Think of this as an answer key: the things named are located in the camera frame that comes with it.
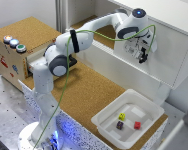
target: red block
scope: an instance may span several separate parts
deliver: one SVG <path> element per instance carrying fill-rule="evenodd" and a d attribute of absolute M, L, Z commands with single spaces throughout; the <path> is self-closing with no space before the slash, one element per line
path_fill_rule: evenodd
<path fill-rule="evenodd" d="M 140 122 L 136 122 L 136 121 L 135 121 L 135 124 L 134 124 L 134 129 L 139 130 L 140 128 L 141 128 L 141 123 L 140 123 Z"/>

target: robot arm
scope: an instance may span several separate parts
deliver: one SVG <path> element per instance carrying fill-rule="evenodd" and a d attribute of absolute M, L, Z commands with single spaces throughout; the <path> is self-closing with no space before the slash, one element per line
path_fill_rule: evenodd
<path fill-rule="evenodd" d="M 81 30 L 96 31 L 97 29 L 107 25 L 113 26 L 119 39 L 125 39 L 147 27 L 148 16 L 142 9 L 133 10 L 130 16 L 128 16 L 125 10 L 117 9 L 110 14 L 87 22 L 81 28 L 77 29 L 76 32 Z M 50 46 L 45 53 L 49 70 L 55 76 L 62 76 L 67 72 L 67 42 L 70 36 L 70 32 L 58 36 L 55 45 Z M 92 45 L 94 33 L 81 32 L 78 33 L 76 37 L 79 50 L 82 51 L 88 49 Z M 139 33 L 137 37 L 142 38 L 143 42 L 150 46 L 153 33 L 149 29 L 146 29 Z M 154 52 L 156 49 L 157 44 L 154 40 L 152 44 L 152 51 Z M 73 42 L 70 40 L 68 45 L 68 54 L 70 55 L 74 52 Z"/>

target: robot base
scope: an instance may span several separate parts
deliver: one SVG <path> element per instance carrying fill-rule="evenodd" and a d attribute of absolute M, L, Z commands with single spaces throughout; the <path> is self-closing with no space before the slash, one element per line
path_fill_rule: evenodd
<path fill-rule="evenodd" d="M 38 125 L 38 122 L 34 122 L 32 124 L 29 124 L 26 126 L 19 134 L 18 137 L 18 150 L 33 150 L 34 146 L 31 143 L 31 140 L 29 140 L 29 137 L 31 136 L 32 132 Z M 59 139 L 59 144 L 63 145 L 64 140 Z"/>

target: cable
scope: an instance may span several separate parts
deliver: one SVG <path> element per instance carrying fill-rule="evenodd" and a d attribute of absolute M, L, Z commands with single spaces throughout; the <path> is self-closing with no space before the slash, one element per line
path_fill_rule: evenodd
<path fill-rule="evenodd" d="M 152 41 L 151 41 L 151 44 L 150 44 L 150 48 L 149 48 L 149 50 L 147 51 L 147 54 L 148 54 L 148 53 L 150 52 L 150 50 L 151 50 L 151 46 L 152 46 L 152 43 L 153 43 L 153 41 L 154 41 L 154 35 L 155 35 L 155 33 L 156 33 L 156 27 L 155 27 L 155 25 L 150 25 L 150 26 L 148 26 L 148 27 L 146 27 L 146 28 L 140 30 L 140 31 L 137 32 L 136 34 L 134 34 L 134 35 L 132 35 L 132 36 L 126 38 L 126 39 L 118 39 L 118 40 L 109 38 L 109 37 L 107 37 L 107 36 L 105 36 L 105 35 L 103 35 L 103 34 L 101 34 L 101 33 L 98 33 L 98 32 L 96 32 L 96 31 L 90 31 L 90 30 L 81 30 L 81 31 L 77 31 L 76 33 L 92 32 L 92 33 L 98 34 L 98 35 L 100 35 L 100 36 L 102 36 L 102 37 L 104 37 L 104 38 L 107 38 L 107 39 L 109 39 L 109 40 L 111 40 L 111 41 L 125 41 L 125 40 L 131 39 L 131 38 L 137 36 L 139 33 L 143 32 L 145 29 L 148 29 L 148 28 L 150 28 L 150 27 L 152 27 L 152 26 L 154 27 L 154 34 L 153 34 L 153 38 L 152 38 Z M 68 46 L 69 46 L 69 43 L 70 43 L 70 39 L 71 39 L 71 36 L 68 38 L 68 43 L 67 43 L 67 67 L 68 67 L 68 68 L 69 68 Z M 54 114 L 56 113 L 56 111 L 57 111 L 57 109 L 58 109 L 58 107 L 59 107 L 59 105 L 60 105 L 60 103 L 61 103 L 61 100 L 62 100 L 62 98 L 63 98 L 63 94 L 64 94 L 65 89 L 66 89 L 66 85 L 67 85 L 67 82 L 68 82 L 68 77 L 69 77 L 69 69 L 67 70 L 66 82 L 65 82 L 65 85 L 64 85 L 64 88 L 63 88 L 63 91 L 62 91 L 60 100 L 59 100 L 59 102 L 58 102 L 58 105 L 56 106 L 55 111 L 53 112 L 52 116 L 50 117 L 49 121 L 47 122 L 47 125 L 46 125 L 45 128 L 43 129 L 43 131 L 42 131 L 42 133 L 41 133 L 41 135 L 40 135 L 38 141 L 36 142 L 36 144 L 35 144 L 33 150 L 34 150 L 34 149 L 36 148 L 36 146 L 38 145 L 38 143 L 39 143 L 41 137 L 43 136 L 43 134 L 44 134 L 44 132 L 45 132 L 45 130 L 46 130 L 46 128 L 47 128 L 47 126 L 49 125 L 50 121 L 52 120 L 52 117 L 53 117 Z"/>

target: brown box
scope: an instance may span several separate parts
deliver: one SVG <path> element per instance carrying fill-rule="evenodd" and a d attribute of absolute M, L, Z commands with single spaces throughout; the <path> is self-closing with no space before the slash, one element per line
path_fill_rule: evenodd
<path fill-rule="evenodd" d="M 29 77 L 27 57 L 42 50 L 52 43 L 61 33 L 30 17 L 0 29 L 0 74 L 21 90 L 21 81 Z M 4 44 L 3 38 L 11 35 L 27 48 L 26 53 L 19 54 L 9 45 Z"/>

